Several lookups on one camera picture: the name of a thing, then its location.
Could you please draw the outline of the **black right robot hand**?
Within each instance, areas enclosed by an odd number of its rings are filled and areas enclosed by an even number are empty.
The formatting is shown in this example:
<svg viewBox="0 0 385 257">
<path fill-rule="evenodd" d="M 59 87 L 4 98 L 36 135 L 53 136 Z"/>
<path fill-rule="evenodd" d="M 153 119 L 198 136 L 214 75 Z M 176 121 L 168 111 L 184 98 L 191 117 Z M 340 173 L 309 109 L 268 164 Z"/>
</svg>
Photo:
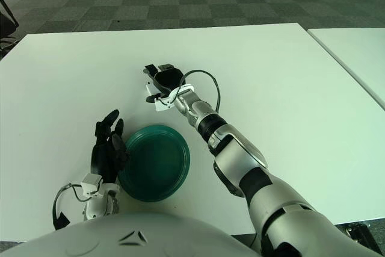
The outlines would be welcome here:
<svg viewBox="0 0 385 257">
<path fill-rule="evenodd" d="M 155 103 L 158 98 L 167 98 L 170 93 L 180 86 L 183 73 L 171 64 L 160 65 L 158 68 L 153 64 L 145 66 L 145 73 L 151 81 L 146 84 L 149 96 L 147 103 Z"/>
</svg>

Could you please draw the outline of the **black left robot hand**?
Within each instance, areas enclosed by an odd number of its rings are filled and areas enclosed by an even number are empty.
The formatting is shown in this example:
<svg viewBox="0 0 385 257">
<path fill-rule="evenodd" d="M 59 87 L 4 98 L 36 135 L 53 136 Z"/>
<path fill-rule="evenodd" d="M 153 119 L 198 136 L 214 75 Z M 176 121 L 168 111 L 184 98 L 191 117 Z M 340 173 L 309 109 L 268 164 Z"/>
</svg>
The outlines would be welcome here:
<svg viewBox="0 0 385 257">
<path fill-rule="evenodd" d="M 96 144 L 91 154 L 91 173 L 101 175 L 104 183 L 115 183 L 118 172 L 129 160 L 125 142 L 122 139 L 124 121 L 118 119 L 119 110 L 113 110 L 102 121 L 96 123 Z"/>
</svg>

